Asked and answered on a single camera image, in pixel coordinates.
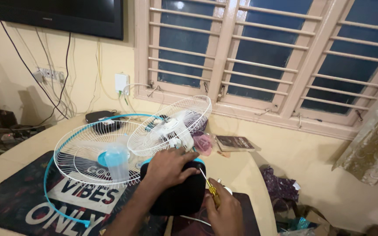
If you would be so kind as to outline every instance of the yellow cable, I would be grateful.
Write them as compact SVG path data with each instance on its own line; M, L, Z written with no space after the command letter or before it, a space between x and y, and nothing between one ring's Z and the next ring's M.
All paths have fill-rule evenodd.
M100 71L101 62L103 62L103 61L100 61L100 47L101 47L101 43L100 43L100 41L98 41L98 42L97 42L97 51L98 51L98 54L99 54L99 58L98 58L98 62L99 62L99 63L98 63L98 65L97 65L97 69L99 70L100 85L101 85L101 87L102 87L102 89L103 89L103 92L106 94L106 96L108 96L108 98L110 98L110 99L112 99L112 100L116 100L116 98L112 98L112 97L106 92L106 89L105 89L105 87L103 86L103 81L102 81L102 76L103 76L102 72L103 72L103 70Z

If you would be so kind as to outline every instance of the window frame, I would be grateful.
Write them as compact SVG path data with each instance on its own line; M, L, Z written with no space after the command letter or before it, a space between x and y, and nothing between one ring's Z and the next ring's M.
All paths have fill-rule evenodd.
M286 95L276 94L273 102L226 94L228 86L224 86L223 88L225 83L227 85L229 83L231 74L228 71L231 71L234 65L234 58L236 57L238 42L240 40L240 38L233 37L233 34L241 35L244 25L236 24L236 21L245 20L247 10L250 8L248 7L249 0L218 0L216 2L209 0L185 1L214 4L213 17L220 17L219 14L223 14L222 21L213 21L211 25L211 31L219 32L219 37L215 36L216 40L211 42L210 36L210 43L207 47L206 55L208 57L205 58L203 66L212 68L212 70L204 68L202 71L203 78L211 78L207 82L207 88L203 86L202 81L200 88L190 88L153 80L152 88L135 87L135 98L171 104L185 97L206 94L212 101L213 113L218 115L346 140L354 139L360 130L360 126L368 119L369 114L372 113L374 108L378 106L378 88L366 86L362 95L376 97L377 99L357 98L353 106L368 108L367 111L360 114L363 121L359 121L355 112L352 111L347 116L342 117L341 115L332 113L299 108L324 61L324 57L326 57L325 52L330 49L333 40L337 39L340 27L343 24L349 24L349 22L345 22L345 18L354 0L314 0L312 2L307 14L308 17L305 19L301 30L314 32L313 36L299 35L296 41L296 45L308 47L308 50L293 49L291 57L287 62L287 68L296 70L297 72L286 71L283 73L281 80L286 81L286 83L280 83L276 92L285 93ZM158 49L149 48L150 42L154 39L152 38L154 35L150 35L150 27L156 27L150 25L150 18L152 14L156 17L154 20L160 22L161 12L150 11L150 7L161 9L161 0L135 1L135 9L138 9L135 14L135 83L150 84L149 78L152 78L149 77L150 73L153 76L157 72L149 72L148 68L158 68L156 60L148 59L150 55L155 56L153 54L155 50L157 51L156 58L158 58ZM269 9L265 9L264 11L271 13L278 12ZM368 83L378 83L378 69ZM319 121L319 117L323 115L326 120L329 119L333 122Z

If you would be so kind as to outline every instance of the wall-mounted tv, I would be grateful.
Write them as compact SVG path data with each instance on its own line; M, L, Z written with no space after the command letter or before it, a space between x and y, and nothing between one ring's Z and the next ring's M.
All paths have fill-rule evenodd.
M0 20L123 40L123 0L0 0Z

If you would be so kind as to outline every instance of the white fan guard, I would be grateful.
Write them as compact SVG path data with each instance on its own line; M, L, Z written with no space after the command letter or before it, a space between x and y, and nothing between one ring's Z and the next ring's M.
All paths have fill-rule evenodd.
M105 124L110 124L110 128L103 129L101 123L78 127L61 138L53 156L57 168L65 177L89 188L118 188L139 183L141 165L149 157L135 156L128 151L129 180L118 182L112 180L108 167L100 163L99 157L107 151L106 148L76 145L80 141L114 143L118 138L130 136L140 125L128 121L105 121Z
M202 131L211 111L211 99L204 95L185 98L169 105L135 130L129 137L128 149L138 156L153 156L181 142L188 151L193 146L190 134Z

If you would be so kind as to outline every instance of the desk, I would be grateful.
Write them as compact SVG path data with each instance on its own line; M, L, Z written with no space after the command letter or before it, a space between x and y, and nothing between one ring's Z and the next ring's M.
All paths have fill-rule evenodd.
M83 115L53 126L20 143L0 156L0 183L40 157L55 149L57 142L69 131L85 125ZM222 179L234 192L248 194L262 236L275 236L276 225L265 182L249 153L232 153L225 158L217 153L200 157L207 168L207 176ZM0 228L0 236L22 235Z

